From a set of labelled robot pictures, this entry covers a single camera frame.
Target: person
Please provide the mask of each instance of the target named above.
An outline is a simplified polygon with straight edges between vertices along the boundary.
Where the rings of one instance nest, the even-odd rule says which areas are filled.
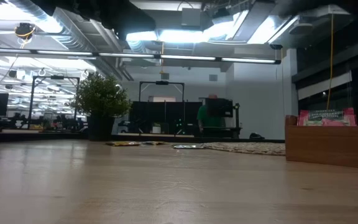
[[[216,96],[215,94],[210,94],[208,96],[208,98],[209,99],[217,99],[218,96]],[[198,127],[199,127],[201,133],[204,131],[204,127],[220,127],[221,128],[221,127],[225,126],[224,118],[210,116],[208,114],[206,105],[203,105],[198,109],[197,120],[198,120]]]

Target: table surface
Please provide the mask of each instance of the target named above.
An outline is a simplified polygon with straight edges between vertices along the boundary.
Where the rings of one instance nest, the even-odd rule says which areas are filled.
[[[0,223],[358,223],[358,169],[85,140],[0,144]]]

